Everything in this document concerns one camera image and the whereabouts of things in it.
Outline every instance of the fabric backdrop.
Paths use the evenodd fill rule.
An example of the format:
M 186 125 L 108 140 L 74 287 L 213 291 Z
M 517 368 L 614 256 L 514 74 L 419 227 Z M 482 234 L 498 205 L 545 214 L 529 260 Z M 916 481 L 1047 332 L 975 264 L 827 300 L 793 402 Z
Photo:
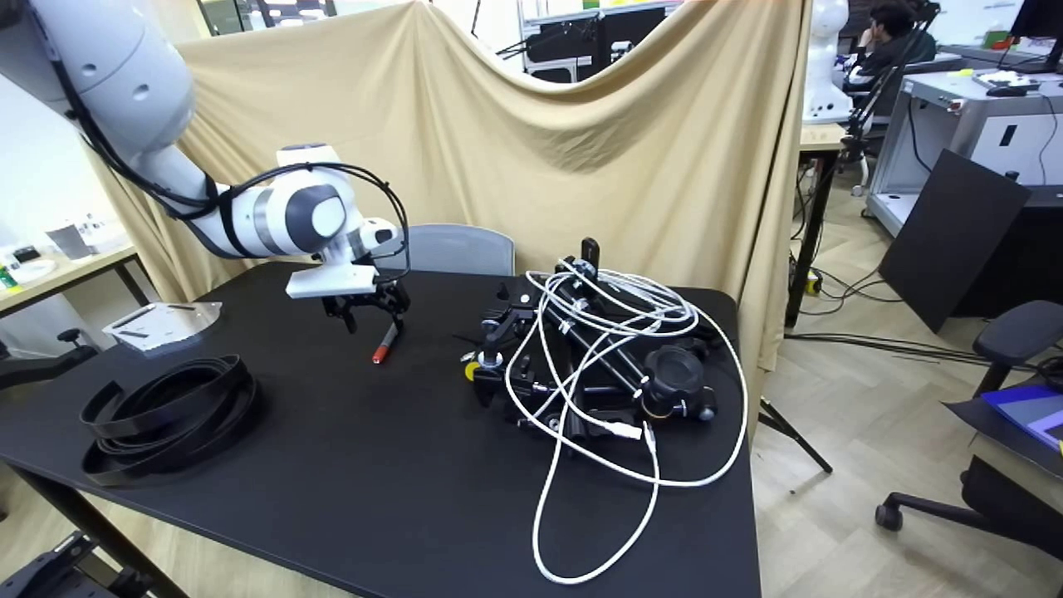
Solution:
M 278 145 L 333 143 L 395 186 L 412 224 L 474 224 L 520 267 L 574 256 L 742 304 L 748 371 L 773 367 L 797 169 L 806 5 L 684 5 L 577 87 L 512 77 L 428 5 L 182 47 L 186 152 L 219 182 Z M 120 214 L 170 300 L 237 276 L 128 186 Z M 355 186 L 359 208 L 390 203 Z

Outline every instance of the monitor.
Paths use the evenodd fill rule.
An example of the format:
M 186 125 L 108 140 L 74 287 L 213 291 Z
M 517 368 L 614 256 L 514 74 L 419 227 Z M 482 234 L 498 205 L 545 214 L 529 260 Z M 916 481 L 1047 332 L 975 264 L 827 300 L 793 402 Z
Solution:
M 1051 37 L 1057 39 L 1042 70 L 1060 70 L 1060 50 L 1063 50 L 1063 0 L 1024 0 L 1010 37 Z
M 529 21 L 536 25 L 536 33 L 526 39 L 529 64 L 574 61 L 571 70 L 537 67 L 529 74 L 555 84 L 588 79 L 632 53 L 665 18 L 665 7 L 647 5 Z

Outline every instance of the gray chair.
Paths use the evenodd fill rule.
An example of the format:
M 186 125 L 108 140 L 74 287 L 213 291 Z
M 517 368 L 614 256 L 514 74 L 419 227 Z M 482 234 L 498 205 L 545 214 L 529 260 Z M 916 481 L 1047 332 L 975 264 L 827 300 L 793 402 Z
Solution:
M 375 260 L 380 268 L 405 268 L 405 256 Z M 410 268 L 514 276 L 514 243 L 478 227 L 410 227 Z
M 991 318 L 972 341 L 972 350 L 991 362 L 972 397 L 1001 389 L 1010 368 L 1025 367 L 1060 339 L 1063 305 L 1057 304 L 1024 304 Z M 1063 367 L 1047 362 L 1039 367 L 1039 377 L 1060 383 L 1063 371 L 1057 368 Z M 963 501 L 969 510 L 889 493 L 875 513 L 875 523 L 887 533 L 899 533 L 899 510 L 910 510 L 1063 557 L 1063 465 L 1039 465 L 1029 452 L 1020 452 L 1020 446 L 1004 446 L 987 433 L 972 437 L 969 452 L 969 469 L 963 472 Z

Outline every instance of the office chair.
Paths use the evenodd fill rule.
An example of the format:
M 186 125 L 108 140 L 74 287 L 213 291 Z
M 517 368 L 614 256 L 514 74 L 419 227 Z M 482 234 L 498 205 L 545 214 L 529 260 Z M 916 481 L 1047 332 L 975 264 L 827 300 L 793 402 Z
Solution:
M 96 346 L 82 341 L 81 329 L 64 329 L 58 339 L 71 341 L 74 350 L 53 359 L 13 359 L 10 350 L 0 341 L 0 389 L 58 379 L 61 371 L 96 355 Z
M 967 61 L 960 53 L 937 53 L 933 61 L 915 61 L 902 64 L 902 70 L 887 74 L 887 84 L 879 93 L 870 90 L 854 90 L 854 124 L 849 124 L 849 152 L 859 162 L 859 182 L 856 182 L 856 195 L 867 194 L 875 166 L 878 166 L 878 152 L 887 140 L 887 130 L 894 124 L 894 105 L 899 99 L 899 84 L 910 74 L 948 74 L 948 70 L 963 70 Z
M 514 276 L 514 243 L 478 227 L 410 227 L 410 268 Z M 375 260 L 380 268 L 403 268 L 405 256 Z
M 972 341 L 972 350 L 991 362 L 972 398 L 1001 389 L 1010 368 L 1025 367 L 1060 339 L 1063 305 L 1057 304 L 1024 304 L 991 318 Z M 984 433 L 972 437 L 969 452 L 969 469 L 960 476 L 963 501 L 969 510 L 889 493 L 887 501 L 878 506 L 875 523 L 887 533 L 899 533 L 899 510 L 915 510 L 1063 557 L 1063 454 L 1060 469 L 1042 469 Z

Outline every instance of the black chair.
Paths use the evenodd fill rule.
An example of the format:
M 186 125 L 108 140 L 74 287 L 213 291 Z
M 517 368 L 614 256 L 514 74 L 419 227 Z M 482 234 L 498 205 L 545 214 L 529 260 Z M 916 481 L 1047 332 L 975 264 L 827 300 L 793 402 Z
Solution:
M 894 124 L 894 105 L 899 99 L 899 84 L 910 74 L 948 74 L 963 70 L 967 61 L 960 53 L 937 53 L 933 61 L 902 64 L 902 70 L 887 74 L 879 90 L 854 90 L 854 124 L 849 124 L 849 157 L 859 162 L 856 194 L 867 194 L 878 157 L 884 151 L 887 130 Z
M 58 379 L 61 371 L 96 355 L 96 346 L 89 346 L 81 329 L 64 329 L 58 339 L 71 341 L 74 350 L 53 359 L 13 359 L 0 341 L 0 389 Z
M 1057 304 L 1024 304 L 984 327 L 972 350 L 991 362 L 975 384 L 993 393 L 1005 383 L 1010 368 L 1025 367 L 1063 339 L 1063 305 Z M 1063 383 L 1063 362 L 1047 359 L 1039 377 Z M 969 469 L 963 477 L 963 501 L 944 506 L 920 496 L 889 493 L 878 506 L 875 523 L 887 533 L 902 530 L 899 510 L 937 514 L 967 530 L 979 530 L 1001 537 L 1032 544 L 1054 557 L 1063 557 L 1063 454 L 1060 469 L 1042 469 L 1029 454 L 1004 446 L 984 433 L 969 441 Z

